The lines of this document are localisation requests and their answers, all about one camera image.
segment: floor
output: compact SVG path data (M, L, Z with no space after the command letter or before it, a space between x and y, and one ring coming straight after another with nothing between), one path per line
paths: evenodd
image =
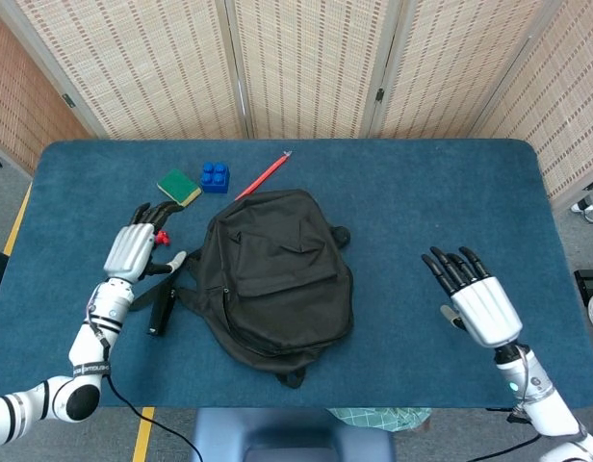
M29 179L4 163L0 169L0 248L3 248ZM593 225L569 211L555 217L564 244L569 270L593 269ZM586 321L593 340L593 329ZM593 407L577 411L593 434ZM156 409L155 418L173 429L191 435L192 409ZM121 462L132 460L139 421L128 409L100 409L84 423L43 422L21 440L0 448L0 462L50 460ZM395 435L397 460L465 461L530 439L529 425L509 424L505 415L473 409L436 409L427 431ZM538 460L556 442L541 439L497 461ZM191 460L183 442L158 428L151 432L147 462Z

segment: backpack strap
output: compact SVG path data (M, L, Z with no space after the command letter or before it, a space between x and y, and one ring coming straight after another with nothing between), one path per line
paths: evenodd
M147 328L147 333L150 335L164 335L176 299L172 284L177 278L179 270L151 287L144 294L136 297L130 304L129 311L140 311L151 303L153 304L151 316L149 317L149 327Z
M305 368L299 368L296 371L292 371L290 373L277 373L275 377L282 385L286 385L290 388L298 388L300 387L303 380L305 380L305 373L307 370Z
M143 308L146 308L151 303L155 303L155 306L159 306L160 304L157 303L159 297L165 297L169 293L170 289L173 288L174 281L179 276L183 268L185 268L189 274L192 275L194 279L196 279L196 275L198 272L198 266L200 265L200 255L202 254L201 249L195 250L194 252L190 253L187 257L185 257L185 261L183 265L171 274L169 277L166 277L162 281L158 282L155 286L148 289L145 293L136 297L136 299L130 305L129 311L140 311ZM192 311L196 313L193 308L193 304L196 300L196 291L192 291L189 289L183 288L176 288L177 295L179 299L183 301L183 303Z

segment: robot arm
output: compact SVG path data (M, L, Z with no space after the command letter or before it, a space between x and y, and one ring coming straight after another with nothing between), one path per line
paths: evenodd
M541 462L593 462L593 437L575 419L529 346L517 342L523 325L498 279L475 253L460 248L471 265L436 247L423 260L448 296L454 310L442 312L453 325L466 330L482 347L495 350L498 370L508 382L518 408L536 431L563 443L541 457Z
M108 280L93 291L69 351L73 376L52 377L26 392L0 397L0 446L25 435L37 421L76 423L95 411L102 377L111 372L111 350L134 299L132 286L146 275L174 272L185 260L182 251L165 265L151 263L154 235L182 209L174 202L144 204L119 231L104 265Z

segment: backpack handle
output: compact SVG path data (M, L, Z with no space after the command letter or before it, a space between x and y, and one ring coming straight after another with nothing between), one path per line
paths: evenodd
M300 387L300 384L305 380L305 368L299 368L296 371L289 373L277 373L275 377L282 385L296 389Z
M350 242L350 232L345 226L331 226L331 236L337 248L344 248Z

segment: red object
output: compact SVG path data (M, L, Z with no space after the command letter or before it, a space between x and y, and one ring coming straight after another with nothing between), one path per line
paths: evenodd
M279 159L277 159L269 168L267 168L265 170L265 172L262 175L260 175L256 181L254 181L251 185L249 185L247 188L245 188L245 191L240 193L235 200L239 200L244 195L248 195L248 194L251 194L254 191L256 191L256 189L260 185L262 185L262 183L267 178L269 178L271 176L271 174L279 168L279 166L281 166L284 162L286 162L288 160L288 158L290 157L290 155L292 153L293 153L293 151L288 151L288 152L284 151L284 154Z
M170 245L170 237L168 236L168 233L164 230L160 231L156 236L155 236L155 244L160 245Z

